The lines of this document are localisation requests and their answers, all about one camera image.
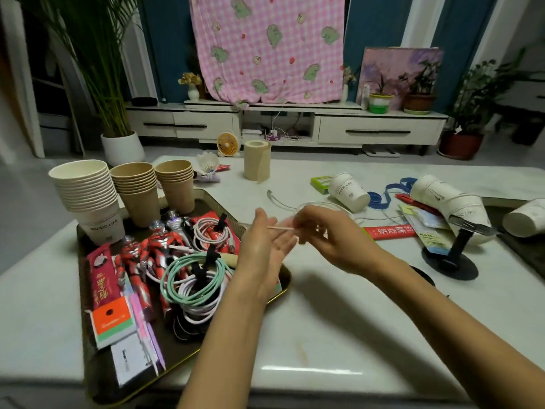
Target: wooden stick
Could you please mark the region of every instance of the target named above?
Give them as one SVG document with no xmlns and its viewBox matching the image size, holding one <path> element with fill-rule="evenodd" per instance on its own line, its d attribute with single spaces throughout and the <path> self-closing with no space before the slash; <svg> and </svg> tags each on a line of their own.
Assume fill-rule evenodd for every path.
<svg viewBox="0 0 545 409">
<path fill-rule="evenodd" d="M 239 222 L 240 225 L 242 225 L 243 227 L 251 227 L 252 224 L 247 224 L 245 222 Z M 273 226 L 273 225 L 268 225 L 267 226 L 268 229 L 279 229 L 280 231 L 293 231 L 293 228 L 290 228 L 290 227 L 276 227 L 276 226 Z"/>
</svg>

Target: canvas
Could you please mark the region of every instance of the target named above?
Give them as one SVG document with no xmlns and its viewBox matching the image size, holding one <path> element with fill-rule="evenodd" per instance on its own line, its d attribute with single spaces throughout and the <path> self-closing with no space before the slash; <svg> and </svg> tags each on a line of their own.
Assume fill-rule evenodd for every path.
<svg viewBox="0 0 545 409">
<path fill-rule="evenodd" d="M 360 81 L 356 102 L 361 104 L 364 85 L 368 84 L 371 93 L 375 93 L 380 75 L 386 81 L 384 94 L 394 95 L 390 102 L 390 110 L 400 110 L 403 98 L 409 90 L 415 76 L 422 70 L 423 60 L 443 60 L 444 52 L 438 48 L 400 48 L 400 47 L 367 47 L 361 63 Z M 399 77 L 407 73 L 407 81 Z"/>
<path fill-rule="evenodd" d="M 342 95 L 344 0 L 191 0 L 216 100 L 321 103 Z"/>
</svg>

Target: white tv stand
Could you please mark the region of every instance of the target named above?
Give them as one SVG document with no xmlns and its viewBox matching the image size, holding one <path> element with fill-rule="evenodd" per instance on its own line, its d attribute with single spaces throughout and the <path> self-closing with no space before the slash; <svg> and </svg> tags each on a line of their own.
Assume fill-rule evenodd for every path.
<svg viewBox="0 0 545 409">
<path fill-rule="evenodd" d="M 155 107 L 127 104 L 129 121 L 139 136 L 197 139 L 201 143 L 216 143 L 217 137 L 225 131 L 232 131 L 242 144 L 258 138 L 255 134 L 242 135 L 247 120 L 259 118 L 260 113 L 256 112 L 310 114 L 305 118 L 310 136 L 297 141 L 287 138 L 271 141 L 273 146 L 328 148 L 361 148 L 368 144 L 435 145 L 448 117 L 434 112 L 414 116 L 398 110 L 374 114 L 353 102 L 257 103 L 244 111 L 214 100 L 187 100 L 183 105 L 160 103 Z M 265 120 L 265 124 L 269 124 L 271 118 L 266 116 Z"/>
</svg>

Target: red action figure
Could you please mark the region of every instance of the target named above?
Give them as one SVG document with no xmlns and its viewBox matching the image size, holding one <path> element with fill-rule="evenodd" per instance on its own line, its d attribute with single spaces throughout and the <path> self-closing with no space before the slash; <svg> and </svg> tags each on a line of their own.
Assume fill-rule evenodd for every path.
<svg viewBox="0 0 545 409">
<path fill-rule="evenodd" d="M 184 242 L 177 232 L 168 232 L 162 221 L 154 221 L 149 229 L 151 229 L 153 233 L 149 238 L 142 241 L 142 253 L 140 255 L 141 267 L 143 268 L 149 264 L 151 254 L 153 258 L 153 272 L 155 273 L 155 276 L 161 280 L 166 272 L 167 258 L 174 257 L 168 246 L 180 245 L 184 247 Z M 163 296 L 161 296 L 161 306 L 163 309 L 163 316 L 166 318 L 171 307 Z"/>
<path fill-rule="evenodd" d="M 123 248 L 121 253 L 116 256 L 114 260 L 116 264 L 117 282 L 120 286 L 125 284 L 125 272 L 129 274 L 129 280 L 133 286 L 133 289 L 138 293 L 140 299 L 140 305 L 144 312 L 146 321 L 153 321 L 155 315 L 152 307 L 152 297 L 149 295 L 149 289 L 144 278 L 142 278 L 142 271 L 139 268 L 142 257 L 142 244 L 136 242 L 135 239 L 129 235 L 123 237 Z"/>
</svg>

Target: mint green cable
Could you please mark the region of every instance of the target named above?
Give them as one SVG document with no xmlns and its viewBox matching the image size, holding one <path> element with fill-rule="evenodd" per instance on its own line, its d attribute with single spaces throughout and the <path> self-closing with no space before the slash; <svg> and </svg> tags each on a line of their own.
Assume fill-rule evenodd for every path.
<svg viewBox="0 0 545 409">
<path fill-rule="evenodd" d="M 167 267 L 165 274 L 161 277 L 161 282 L 159 284 L 161 294 L 163 295 L 163 297 L 165 297 L 167 302 L 175 302 L 177 304 L 181 304 L 182 306 L 189 307 L 204 304 L 210 299 L 210 297 L 214 295 L 216 290 L 220 288 L 225 273 L 228 273 L 230 275 L 233 274 L 226 262 L 223 261 L 220 257 L 216 260 L 217 271 L 214 274 L 212 281 L 209 282 L 205 288 L 187 297 L 179 295 L 177 290 L 174 288 L 174 280 L 176 278 L 176 275 L 182 268 L 190 266 L 191 264 L 198 262 L 199 260 L 205 260 L 206 254 L 207 253 L 195 253 L 185 255 L 183 257 L 177 258 Z M 182 281 L 182 285 L 186 281 L 188 281 L 188 278 Z"/>
</svg>

